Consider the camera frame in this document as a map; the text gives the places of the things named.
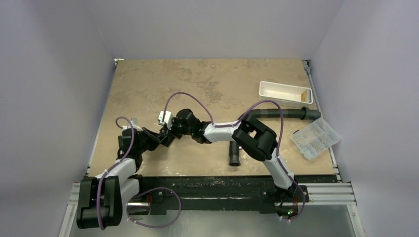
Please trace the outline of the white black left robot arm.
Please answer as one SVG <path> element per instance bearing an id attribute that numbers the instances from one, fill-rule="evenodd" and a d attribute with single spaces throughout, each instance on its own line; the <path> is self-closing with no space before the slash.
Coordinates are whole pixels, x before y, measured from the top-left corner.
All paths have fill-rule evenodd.
<path id="1" fill-rule="evenodd" d="M 76 221 L 79 229 L 117 226 L 122 220 L 123 207 L 133 199 L 141 202 L 147 197 L 143 176 L 137 174 L 146 151 L 165 144 L 168 129 L 158 133 L 147 128 L 126 128 L 118 136 L 119 149 L 115 163 L 94 177 L 80 182 Z"/>

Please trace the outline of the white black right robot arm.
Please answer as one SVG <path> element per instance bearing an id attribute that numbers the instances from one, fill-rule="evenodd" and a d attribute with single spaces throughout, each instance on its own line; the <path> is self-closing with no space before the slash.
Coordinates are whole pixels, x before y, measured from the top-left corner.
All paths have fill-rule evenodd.
<path id="1" fill-rule="evenodd" d="M 280 155 L 276 133 L 258 119 L 247 115 L 230 123 L 211 123 L 200 121 L 190 109 L 183 109 L 176 116 L 161 111 L 158 121 L 168 134 L 178 139 L 189 135 L 199 144 L 236 142 L 251 158 L 263 162 L 280 199 L 289 201 L 296 196 L 296 180 Z"/>

